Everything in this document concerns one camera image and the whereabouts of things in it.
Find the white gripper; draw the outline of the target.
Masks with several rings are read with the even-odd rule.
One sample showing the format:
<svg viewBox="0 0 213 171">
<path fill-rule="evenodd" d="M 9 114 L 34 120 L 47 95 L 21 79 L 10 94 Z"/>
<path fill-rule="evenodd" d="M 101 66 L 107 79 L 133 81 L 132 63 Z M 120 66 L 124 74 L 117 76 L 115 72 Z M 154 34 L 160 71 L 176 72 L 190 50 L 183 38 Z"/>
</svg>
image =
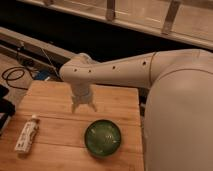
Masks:
<svg viewBox="0 0 213 171">
<path fill-rule="evenodd" d="M 72 84 L 71 90 L 72 100 L 74 102 L 71 106 L 73 114 L 79 107 L 79 104 L 89 104 L 89 107 L 97 112 L 96 105 L 92 103 L 93 93 L 89 84 Z"/>
</svg>

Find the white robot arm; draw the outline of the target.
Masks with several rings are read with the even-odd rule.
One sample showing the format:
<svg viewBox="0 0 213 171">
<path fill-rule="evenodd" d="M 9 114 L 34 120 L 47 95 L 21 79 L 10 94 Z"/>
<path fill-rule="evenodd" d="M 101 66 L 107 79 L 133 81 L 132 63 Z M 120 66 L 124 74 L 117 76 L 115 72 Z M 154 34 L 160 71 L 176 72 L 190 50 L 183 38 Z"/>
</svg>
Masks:
<svg viewBox="0 0 213 171">
<path fill-rule="evenodd" d="M 158 51 L 97 62 L 85 53 L 60 68 L 73 108 L 92 106 L 92 84 L 149 90 L 144 118 L 146 171 L 213 171 L 213 52 Z"/>
</svg>

